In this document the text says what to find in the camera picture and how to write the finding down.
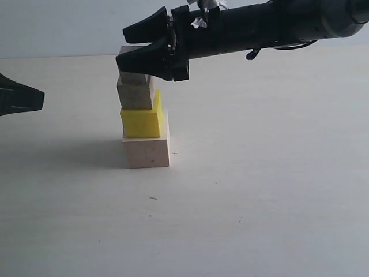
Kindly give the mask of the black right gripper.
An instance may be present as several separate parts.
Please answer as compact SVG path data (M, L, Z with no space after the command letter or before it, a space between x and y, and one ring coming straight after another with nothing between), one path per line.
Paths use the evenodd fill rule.
M151 43L115 58L121 72L147 74L163 80L189 79L189 60L248 50L247 60L259 54L259 6L191 11L171 10L171 50L167 48L168 13L165 6L123 28L127 43Z

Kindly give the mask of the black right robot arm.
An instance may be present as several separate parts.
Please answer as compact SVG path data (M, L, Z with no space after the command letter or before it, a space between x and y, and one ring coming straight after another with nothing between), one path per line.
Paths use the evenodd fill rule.
M120 71L166 81L189 79L192 59L245 51L296 50L319 40L345 38L368 23L367 1L267 1L230 9L225 1L160 8L124 28L134 48L116 57Z

